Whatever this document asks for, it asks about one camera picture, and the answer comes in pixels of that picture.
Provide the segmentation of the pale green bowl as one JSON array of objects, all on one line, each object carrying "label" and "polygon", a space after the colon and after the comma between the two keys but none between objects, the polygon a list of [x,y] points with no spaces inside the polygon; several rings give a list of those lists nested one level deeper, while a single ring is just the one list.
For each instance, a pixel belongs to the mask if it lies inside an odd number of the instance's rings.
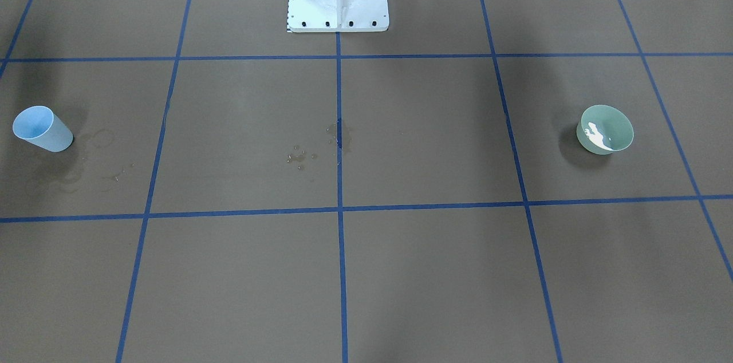
[{"label": "pale green bowl", "polygon": [[628,149],[635,131],[626,115],[609,105],[592,105],[581,113],[576,126],[579,144],[595,155],[610,155]]}]

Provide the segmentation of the light blue plastic cup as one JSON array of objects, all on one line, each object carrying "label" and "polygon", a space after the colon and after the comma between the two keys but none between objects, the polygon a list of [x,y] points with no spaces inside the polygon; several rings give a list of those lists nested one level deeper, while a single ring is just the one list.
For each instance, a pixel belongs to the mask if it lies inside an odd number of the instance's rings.
[{"label": "light blue plastic cup", "polygon": [[16,115],[11,130],[16,137],[48,152],[62,152],[73,143],[68,126],[48,107],[35,105]]}]

